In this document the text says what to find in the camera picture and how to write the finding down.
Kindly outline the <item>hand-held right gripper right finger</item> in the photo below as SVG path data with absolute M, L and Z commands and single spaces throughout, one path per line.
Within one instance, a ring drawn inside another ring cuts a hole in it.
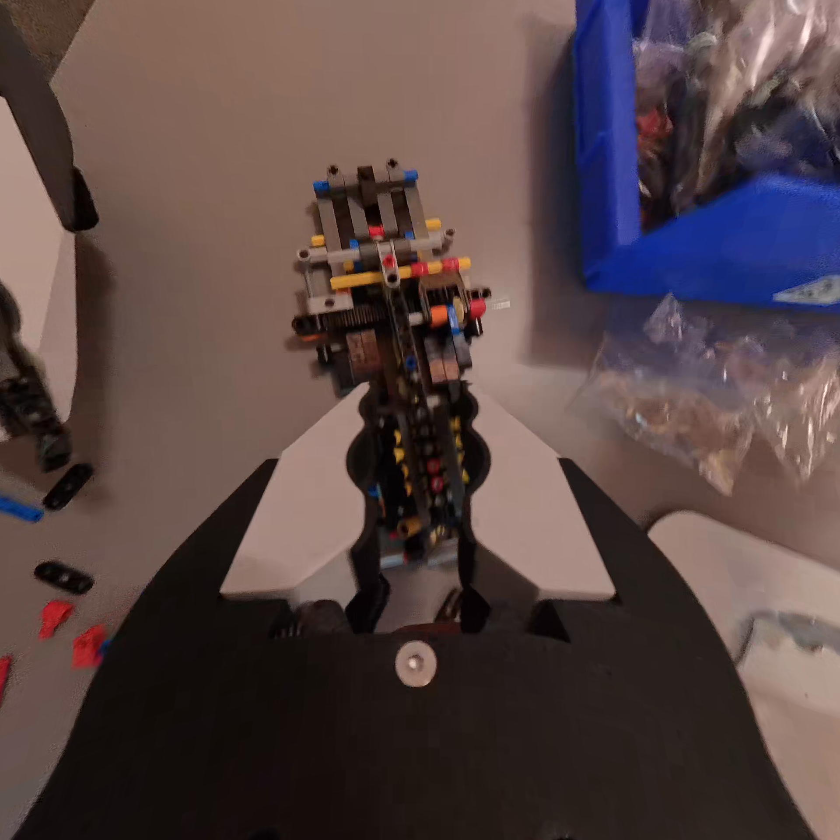
M 616 587 L 559 454 L 489 394 L 469 385 L 464 397 L 463 631 L 524 628 L 546 602 L 611 601 Z

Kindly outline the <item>clear plastic bag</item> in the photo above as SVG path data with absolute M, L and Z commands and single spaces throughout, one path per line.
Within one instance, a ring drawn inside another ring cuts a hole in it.
M 730 496 L 755 442 L 798 487 L 838 449 L 838 324 L 614 304 L 571 403 Z

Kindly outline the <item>blue plastic storage bin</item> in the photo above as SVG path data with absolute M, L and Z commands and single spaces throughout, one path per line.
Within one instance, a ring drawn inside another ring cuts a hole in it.
M 574 5 L 574 151 L 586 287 L 837 312 L 837 186 L 763 176 L 643 232 L 631 47 L 648 2 Z

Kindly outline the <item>pile of lego part bags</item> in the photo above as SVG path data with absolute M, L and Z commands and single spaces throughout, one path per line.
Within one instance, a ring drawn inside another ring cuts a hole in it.
M 633 58 L 643 231 L 761 175 L 838 185 L 838 1 L 648 2 Z

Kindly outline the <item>white book stand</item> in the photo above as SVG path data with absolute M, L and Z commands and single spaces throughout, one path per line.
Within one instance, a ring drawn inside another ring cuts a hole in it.
M 695 512 L 648 536 L 721 636 L 814 834 L 839 838 L 838 571 Z

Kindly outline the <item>black lego beam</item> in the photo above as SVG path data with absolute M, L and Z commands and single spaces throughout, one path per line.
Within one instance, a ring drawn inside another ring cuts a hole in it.
M 75 596 L 87 594 L 95 583 L 86 572 L 57 560 L 38 563 L 34 569 L 34 577 L 37 581 Z
M 76 463 L 69 467 L 45 494 L 42 500 L 43 508 L 48 512 L 65 509 L 94 476 L 94 471 L 93 465 L 88 462 Z

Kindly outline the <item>lego car chassis assembly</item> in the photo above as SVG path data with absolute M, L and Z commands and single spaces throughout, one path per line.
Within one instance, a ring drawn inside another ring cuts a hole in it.
M 381 568 L 453 560 L 467 464 L 466 376 L 488 311 L 508 306 L 452 255 L 455 229 L 425 214 L 418 173 L 394 158 L 312 185 L 319 233 L 298 251 L 306 297 L 292 320 L 342 396 L 371 388 Z

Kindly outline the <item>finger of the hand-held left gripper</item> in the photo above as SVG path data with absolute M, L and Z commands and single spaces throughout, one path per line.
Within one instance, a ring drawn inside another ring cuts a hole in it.
M 77 383 L 77 236 L 98 211 L 58 99 L 1 9 L 1 280 L 58 413 Z
M 21 340 L 22 319 L 11 292 L 1 286 L 1 415 L 11 438 L 29 437 L 43 473 L 69 465 L 72 444 L 36 357 Z

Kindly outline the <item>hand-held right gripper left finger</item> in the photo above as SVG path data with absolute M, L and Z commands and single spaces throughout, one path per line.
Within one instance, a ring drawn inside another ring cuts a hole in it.
M 389 584 L 378 504 L 379 389 L 358 385 L 279 456 L 220 586 L 229 601 L 336 602 L 372 633 Z

